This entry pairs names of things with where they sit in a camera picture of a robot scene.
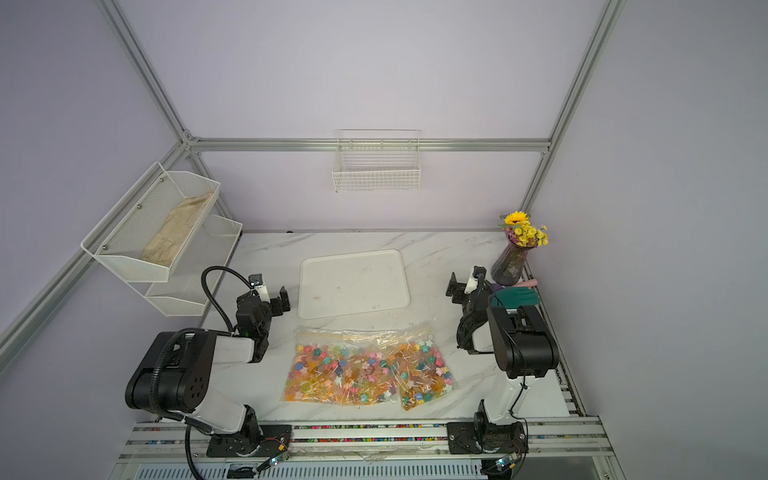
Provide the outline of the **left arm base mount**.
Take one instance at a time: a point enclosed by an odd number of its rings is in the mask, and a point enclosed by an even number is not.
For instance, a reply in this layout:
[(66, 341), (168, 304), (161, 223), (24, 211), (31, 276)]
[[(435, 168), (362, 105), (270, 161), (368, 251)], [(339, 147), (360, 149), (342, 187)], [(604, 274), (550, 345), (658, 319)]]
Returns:
[(272, 458), (288, 451), (293, 427), (263, 424), (254, 409), (246, 407), (242, 428), (232, 434), (213, 434), (206, 451), (209, 458)]

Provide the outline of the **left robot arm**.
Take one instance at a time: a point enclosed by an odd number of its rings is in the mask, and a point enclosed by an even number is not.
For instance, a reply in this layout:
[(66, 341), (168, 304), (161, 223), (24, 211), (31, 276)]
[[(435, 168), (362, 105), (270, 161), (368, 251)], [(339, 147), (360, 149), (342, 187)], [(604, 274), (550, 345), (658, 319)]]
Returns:
[[(247, 291), (236, 299), (231, 319), (212, 294), (208, 276), (228, 273)], [(216, 365), (247, 365), (262, 361), (269, 347), (272, 320), (291, 310), (288, 291), (275, 297), (259, 274), (248, 277), (225, 266), (211, 266), (200, 275), (202, 291), (226, 329), (184, 328), (159, 333), (126, 386), (128, 408), (173, 420), (211, 436), (263, 438), (254, 409), (237, 403), (211, 385)]]

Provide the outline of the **small ziploc bag of candies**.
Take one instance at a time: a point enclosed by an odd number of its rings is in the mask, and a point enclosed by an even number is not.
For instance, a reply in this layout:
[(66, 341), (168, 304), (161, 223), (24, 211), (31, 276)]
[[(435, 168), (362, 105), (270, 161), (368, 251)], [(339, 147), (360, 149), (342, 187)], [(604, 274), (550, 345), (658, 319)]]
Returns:
[(388, 370), (404, 411), (432, 403), (457, 389), (453, 372), (428, 326), (396, 330), (385, 346)]

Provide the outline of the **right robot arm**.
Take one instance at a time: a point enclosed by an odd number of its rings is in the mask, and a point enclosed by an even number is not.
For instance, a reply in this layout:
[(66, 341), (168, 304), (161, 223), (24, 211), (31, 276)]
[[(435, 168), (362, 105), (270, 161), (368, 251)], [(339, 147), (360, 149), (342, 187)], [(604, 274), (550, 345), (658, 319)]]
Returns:
[(505, 437), (510, 426), (525, 425), (520, 410), (536, 382), (559, 366), (559, 347), (538, 308), (507, 308), (487, 281), (482, 266), (475, 266), (465, 282), (452, 275), (446, 296), (462, 308), (456, 330), (457, 348), (470, 355), (481, 355), (474, 337), (486, 327), (491, 338), (487, 353), (505, 375), (490, 397), (480, 402), (473, 433), (479, 440), (491, 435)]

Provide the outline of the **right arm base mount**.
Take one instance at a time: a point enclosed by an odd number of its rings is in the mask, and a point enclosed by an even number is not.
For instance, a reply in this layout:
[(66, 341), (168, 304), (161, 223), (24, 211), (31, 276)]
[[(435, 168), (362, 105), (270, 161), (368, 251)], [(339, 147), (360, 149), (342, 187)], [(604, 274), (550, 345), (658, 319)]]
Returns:
[(529, 451), (525, 424), (520, 421), (505, 425), (492, 423), (483, 400), (472, 421), (448, 422), (446, 430), (451, 454), (522, 455)]

